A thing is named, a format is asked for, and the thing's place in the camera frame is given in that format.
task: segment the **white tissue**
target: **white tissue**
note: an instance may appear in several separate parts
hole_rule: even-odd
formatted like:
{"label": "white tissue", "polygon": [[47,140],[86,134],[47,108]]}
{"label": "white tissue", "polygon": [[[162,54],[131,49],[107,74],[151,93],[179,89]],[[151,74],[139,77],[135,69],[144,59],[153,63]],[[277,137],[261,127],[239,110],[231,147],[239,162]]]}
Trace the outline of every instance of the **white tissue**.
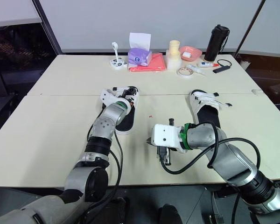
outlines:
{"label": "white tissue", "polygon": [[130,33],[130,48],[140,48],[149,51],[151,34]]}

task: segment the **purple tissue box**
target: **purple tissue box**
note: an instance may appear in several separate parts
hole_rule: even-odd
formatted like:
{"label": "purple tissue box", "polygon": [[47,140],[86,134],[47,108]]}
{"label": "purple tissue box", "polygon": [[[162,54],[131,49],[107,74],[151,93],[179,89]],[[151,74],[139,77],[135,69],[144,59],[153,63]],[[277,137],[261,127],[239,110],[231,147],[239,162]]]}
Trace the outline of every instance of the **purple tissue box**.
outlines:
{"label": "purple tissue box", "polygon": [[131,48],[127,55],[129,63],[147,67],[151,62],[152,52],[140,48]]}

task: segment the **black thermos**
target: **black thermos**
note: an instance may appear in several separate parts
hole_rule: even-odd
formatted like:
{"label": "black thermos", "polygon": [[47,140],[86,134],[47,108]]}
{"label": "black thermos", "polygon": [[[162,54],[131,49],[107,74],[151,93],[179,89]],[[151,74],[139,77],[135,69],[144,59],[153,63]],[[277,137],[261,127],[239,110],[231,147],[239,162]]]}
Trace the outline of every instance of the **black thermos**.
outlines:
{"label": "black thermos", "polygon": [[222,44],[226,37],[229,35],[229,29],[227,27],[222,27],[217,25],[211,32],[210,42],[207,47],[204,60],[208,62],[213,62],[218,55]]}

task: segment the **pink plate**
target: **pink plate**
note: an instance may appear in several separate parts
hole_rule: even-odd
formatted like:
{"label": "pink plate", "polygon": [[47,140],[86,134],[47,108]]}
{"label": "pink plate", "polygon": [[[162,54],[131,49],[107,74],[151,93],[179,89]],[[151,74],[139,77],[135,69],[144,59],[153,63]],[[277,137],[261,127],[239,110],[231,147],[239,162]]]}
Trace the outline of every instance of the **pink plate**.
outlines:
{"label": "pink plate", "polygon": [[202,51],[201,50],[193,48],[193,47],[190,47],[190,46],[183,46],[182,48],[179,49],[179,51],[181,53],[181,56],[183,55],[183,53],[185,51],[191,53],[191,57],[190,58],[182,56],[183,60],[186,60],[186,61],[189,61],[189,62],[192,62],[192,61],[196,60],[197,58],[200,57],[200,55],[202,55]]}

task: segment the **floor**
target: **floor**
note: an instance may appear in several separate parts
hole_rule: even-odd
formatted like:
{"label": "floor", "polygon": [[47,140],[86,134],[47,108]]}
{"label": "floor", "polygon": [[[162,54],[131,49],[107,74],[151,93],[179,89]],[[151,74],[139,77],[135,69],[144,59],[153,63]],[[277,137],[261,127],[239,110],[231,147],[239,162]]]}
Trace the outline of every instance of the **floor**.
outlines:
{"label": "floor", "polygon": [[[202,185],[125,188],[119,189],[116,196],[130,201],[127,224],[156,224],[158,209],[166,203],[177,208],[184,224],[203,224],[202,214],[212,213],[221,214],[225,223],[230,224],[235,201],[235,196],[214,200],[211,192]],[[16,189],[0,188],[0,216],[39,197]],[[242,201],[238,205],[236,223],[252,224],[249,210]]]}

